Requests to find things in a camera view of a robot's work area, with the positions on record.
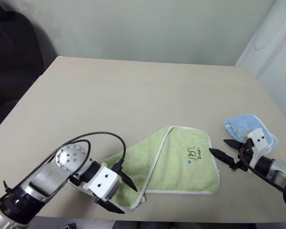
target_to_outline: beige table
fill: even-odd
[[[207,132],[213,147],[236,158],[223,143],[225,118],[260,117],[280,143],[270,156],[286,160],[286,120],[248,69],[58,57],[0,126],[2,180],[16,185],[60,144],[92,131],[119,134],[132,146],[162,127]],[[95,159],[121,151],[112,137],[90,138]],[[217,161],[221,183],[214,195],[148,194],[136,210],[118,215],[92,203],[69,184],[40,216],[195,222],[286,221],[282,194],[252,174]]]

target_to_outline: white wall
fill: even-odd
[[[271,3],[0,0],[34,24],[46,59],[53,46],[63,56],[219,65],[236,63]]]
[[[247,66],[286,118],[286,0],[276,0],[236,66]]]

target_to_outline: floor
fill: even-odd
[[[60,229],[73,222],[76,223],[77,229],[286,229],[286,223],[263,223],[254,227],[254,224],[136,222],[51,217],[35,217],[28,229]]]

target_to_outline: blue towel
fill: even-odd
[[[244,137],[249,131],[259,127],[262,128],[268,143],[266,153],[269,153],[278,144],[278,139],[269,132],[263,122],[254,114],[227,118],[224,121],[224,125],[229,134],[239,142],[245,142],[246,139]]]

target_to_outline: light green towel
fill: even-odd
[[[166,127],[127,149],[122,171],[138,192],[124,183],[111,199],[122,209],[135,209],[144,193],[213,194],[218,190],[219,172],[209,152],[209,136],[197,129]],[[122,153],[100,161],[109,168]]]

